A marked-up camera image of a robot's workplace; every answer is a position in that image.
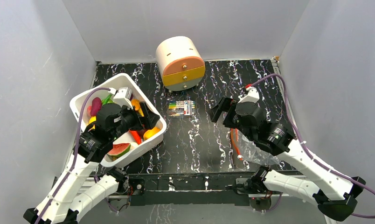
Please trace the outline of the orange ginger root toy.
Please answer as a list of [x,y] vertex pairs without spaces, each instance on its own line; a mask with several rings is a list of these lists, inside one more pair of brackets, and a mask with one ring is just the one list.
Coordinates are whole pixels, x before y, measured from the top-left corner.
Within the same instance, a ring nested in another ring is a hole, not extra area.
[[141,109],[140,107],[140,101],[138,99],[132,99],[131,104],[134,107],[135,111],[139,111]]

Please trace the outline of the clear orange-zip bag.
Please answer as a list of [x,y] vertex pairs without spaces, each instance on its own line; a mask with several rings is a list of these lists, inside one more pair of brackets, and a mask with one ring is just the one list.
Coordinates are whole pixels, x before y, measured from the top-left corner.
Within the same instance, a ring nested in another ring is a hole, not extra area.
[[230,130],[231,146],[240,161],[256,163],[262,166],[278,165],[280,159],[265,152],[250,141],[237,129]]

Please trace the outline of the purple sweet potato toy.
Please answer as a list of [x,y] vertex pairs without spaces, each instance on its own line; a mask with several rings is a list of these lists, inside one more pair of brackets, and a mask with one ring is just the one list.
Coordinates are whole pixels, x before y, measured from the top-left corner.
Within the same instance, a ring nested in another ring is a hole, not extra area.
[[90,111],[90,116],[96,116],[97,113],[101,110],[102,107],[102,100],[98,97],[94,98],[92,100],[91,104],[91,111]]

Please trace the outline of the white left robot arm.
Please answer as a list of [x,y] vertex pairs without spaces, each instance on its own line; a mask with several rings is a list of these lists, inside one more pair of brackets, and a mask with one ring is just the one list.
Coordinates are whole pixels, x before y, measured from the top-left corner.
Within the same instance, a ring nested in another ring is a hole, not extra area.
[[23,217],[31,224],[77,224],[100,201],[129,189],[126,175],[112,168],[97,183],[79,194],[79,190],[101,160],[113,149],[113,143],[128,131],[154,128],[160,119],[145,102],[139,104],[143,116],[134,108],[105,104],[83,133],[77,135],[75,149],[67,168],[45,199]]

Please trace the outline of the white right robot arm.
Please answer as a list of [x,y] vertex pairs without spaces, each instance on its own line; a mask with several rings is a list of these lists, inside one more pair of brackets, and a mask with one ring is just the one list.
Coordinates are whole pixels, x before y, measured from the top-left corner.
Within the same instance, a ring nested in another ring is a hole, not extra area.
[[306,179],[283,175],[271,168],[261,166],[249,179],[238,178],[233,190],[239,194],[278,191],[309,202],[320,212],[336,221],[344,221],[354,212],[356,197],[363,191],[359,184],[365,181],[359,177],[345,180],[325,170],[314,162],[295,140],[294,133],[284,125],[267,121],[263,108],[254,102],[239,103],[223,97],[208,112],[210,120],[217,122],[225,112],[223,125],[237,129],[259,149],[289,163]]

